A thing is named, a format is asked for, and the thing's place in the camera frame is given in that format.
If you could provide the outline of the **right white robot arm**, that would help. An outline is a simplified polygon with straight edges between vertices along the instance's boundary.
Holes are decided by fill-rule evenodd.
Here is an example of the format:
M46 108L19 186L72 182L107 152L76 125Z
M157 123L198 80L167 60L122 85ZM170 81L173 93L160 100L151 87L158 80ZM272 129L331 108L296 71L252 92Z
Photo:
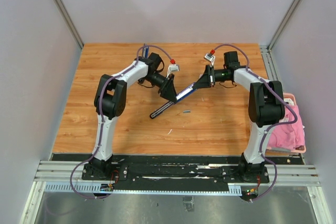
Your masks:
M269 81L242 66L235 51L224 53L224 68L214 69L214 50L204 56L210 62L204 73L194 84L194 89L210 88L216 82L232 81L249 91L248 116L251 132L248 145L242 153L237 167L223 171L223 180L246 183L268 182L265 175L265 152L270 139L272 125L285 116L282 104L282 84Z

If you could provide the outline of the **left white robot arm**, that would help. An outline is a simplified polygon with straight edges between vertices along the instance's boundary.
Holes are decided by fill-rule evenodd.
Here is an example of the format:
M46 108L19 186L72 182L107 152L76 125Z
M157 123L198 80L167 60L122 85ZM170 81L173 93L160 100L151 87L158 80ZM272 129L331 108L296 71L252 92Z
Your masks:
M158 87L160 97L173 103L177 101L174 74L162 75L158 69L161 62L162 58L152 53L147 58L136 58L119 73L101 76L94 98L98 116L97 137L89 161L95 164L94 173L100 179L105 180L112 175L112 166L107 162L113 154L112 140L118 118L126 106L128 88L143 79Z

